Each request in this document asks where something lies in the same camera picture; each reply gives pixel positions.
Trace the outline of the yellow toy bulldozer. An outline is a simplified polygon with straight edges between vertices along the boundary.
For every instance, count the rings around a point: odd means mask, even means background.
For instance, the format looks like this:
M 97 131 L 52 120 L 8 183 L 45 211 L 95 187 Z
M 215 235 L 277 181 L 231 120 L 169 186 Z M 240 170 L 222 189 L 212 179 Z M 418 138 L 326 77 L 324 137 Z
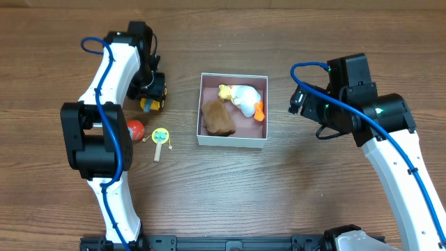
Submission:
M 148 98 L 142 98 L 140 101 L 140 107 L 144 112 L 149 113 L 150 111 L 161 112 L 164 109 L 164 103 L 167 98 L 167 86 L 164 85 L 162 90 L 161 101 L 156 101 Z

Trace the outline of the red eyeball toy ball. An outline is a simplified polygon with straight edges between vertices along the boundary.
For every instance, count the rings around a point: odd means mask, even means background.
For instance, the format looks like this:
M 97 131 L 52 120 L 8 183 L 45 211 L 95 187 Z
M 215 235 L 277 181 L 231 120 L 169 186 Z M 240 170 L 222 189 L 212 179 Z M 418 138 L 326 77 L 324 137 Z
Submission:
M 139 141 L 144 137 L 145 126 L 142 122 L 138 120 L 129 120 L 127 122 L 127 127 L 132 141 Z

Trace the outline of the yellow wooden rattle drum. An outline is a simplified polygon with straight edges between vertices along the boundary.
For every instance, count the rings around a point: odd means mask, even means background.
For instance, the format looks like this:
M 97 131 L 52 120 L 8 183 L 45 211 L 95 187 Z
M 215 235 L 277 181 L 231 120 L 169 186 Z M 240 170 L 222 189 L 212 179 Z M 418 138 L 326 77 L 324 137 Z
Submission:
M 151 136 L 144 137 L 142 139 L 142 142 L 147 142 L 149 139 L 152 139 L 152 141 L 156 144 L 154 162 L 159 162 L 162 151 L 162 145 L 170 140 L 169 131 L 165 128 L 154 129 Z

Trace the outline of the brown plush toy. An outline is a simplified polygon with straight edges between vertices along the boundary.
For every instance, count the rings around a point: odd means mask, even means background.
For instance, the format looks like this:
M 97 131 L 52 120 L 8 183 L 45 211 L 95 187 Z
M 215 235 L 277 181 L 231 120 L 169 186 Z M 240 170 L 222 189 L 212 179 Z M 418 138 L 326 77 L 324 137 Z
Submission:
M 236 125 L 221 98 L 210 100 L 201 106 L 204 128 L 209 135 L 227 137 L 236 132 Z

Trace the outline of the white plush duck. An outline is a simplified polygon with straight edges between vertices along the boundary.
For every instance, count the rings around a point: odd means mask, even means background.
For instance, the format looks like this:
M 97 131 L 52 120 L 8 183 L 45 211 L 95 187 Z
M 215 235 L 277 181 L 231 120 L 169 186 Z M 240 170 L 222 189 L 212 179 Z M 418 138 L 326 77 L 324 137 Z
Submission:
M 220 84 L 218 96 L 231 101 L 247 118 L 253 117 L 256 121 L 262 122 L 266 117 L 261 95 L 252 86 Z

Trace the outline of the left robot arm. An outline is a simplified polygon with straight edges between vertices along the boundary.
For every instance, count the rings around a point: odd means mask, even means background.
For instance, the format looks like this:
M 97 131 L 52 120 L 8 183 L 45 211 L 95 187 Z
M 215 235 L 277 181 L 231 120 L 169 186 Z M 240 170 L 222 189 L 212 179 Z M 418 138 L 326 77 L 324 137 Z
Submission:
M 128 185 L 133 143 L 123 103 L 129 98 L 145 112 L 163 110 L 167 85 L 158 70 L 157 37 L 145 22 L 131 21 L 126 31 L 93 41 L 102 45 L 100 67 L 79 100 L 60 111 L 69 165 L 92 188 L 106 226 L 103 237 L 81 238 L 79 248 L 150 250 Z

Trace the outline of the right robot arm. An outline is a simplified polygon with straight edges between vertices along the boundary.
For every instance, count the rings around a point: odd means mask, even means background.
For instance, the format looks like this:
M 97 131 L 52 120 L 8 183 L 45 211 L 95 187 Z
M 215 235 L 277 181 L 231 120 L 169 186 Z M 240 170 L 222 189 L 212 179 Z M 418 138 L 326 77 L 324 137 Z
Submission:
M 413 115 L 402 96 L 380 96 L 367 57 L 354 54 L 318 62 L 329 77 L 324 89 L 296 75 L 289 112 L 352 135 L 372 164 L 391 206 L 404 250 L 445 249 L 445 209 L 424 164 Z

